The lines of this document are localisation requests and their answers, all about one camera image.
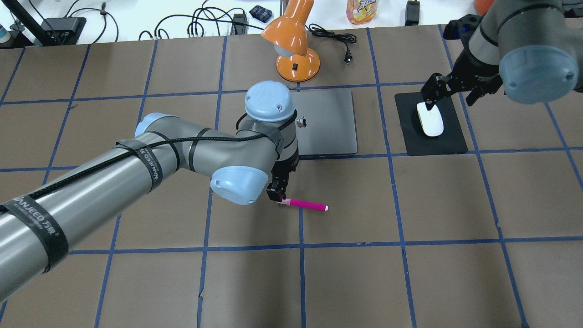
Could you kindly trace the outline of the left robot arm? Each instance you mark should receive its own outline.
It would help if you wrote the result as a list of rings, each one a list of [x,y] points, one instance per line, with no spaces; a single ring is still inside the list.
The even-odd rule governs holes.
[[[246,92],[235,135],[175,115],[151,113],[135,137],[1,206],[0,295],[5,301],[54,269],[107,220],[186,169],[210,178],[213,193],[239,205],[256,202],[297,165],[297,109],[288,87],[262,81]]]

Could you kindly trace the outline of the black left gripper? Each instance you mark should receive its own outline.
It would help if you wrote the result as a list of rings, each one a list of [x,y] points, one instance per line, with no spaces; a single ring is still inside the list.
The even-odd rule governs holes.
[[[289,158],[275,162],[271,169],[271,182],[266,189],[270,200],[281,203],[286,197],[286,188],[289,184],[289,175],[295,172],[299,162],[299,147],[295,146]]]

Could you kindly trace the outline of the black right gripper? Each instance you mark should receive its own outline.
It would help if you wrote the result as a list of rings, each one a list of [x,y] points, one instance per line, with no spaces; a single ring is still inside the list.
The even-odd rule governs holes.
[[[438,101],[458,92],[467,92],[465,102],[473,106],[486,95],[495,95],[502,87],[502,79],[495,65],[479,61],[469,50],[470,38],[479,31],[481,17],[467,14],[451,20],[443,30],[443,39],[460,40],[463,50],[454,62],[452,71],[444,76],[433,73],[421,87],[426,110],[431,110]]]

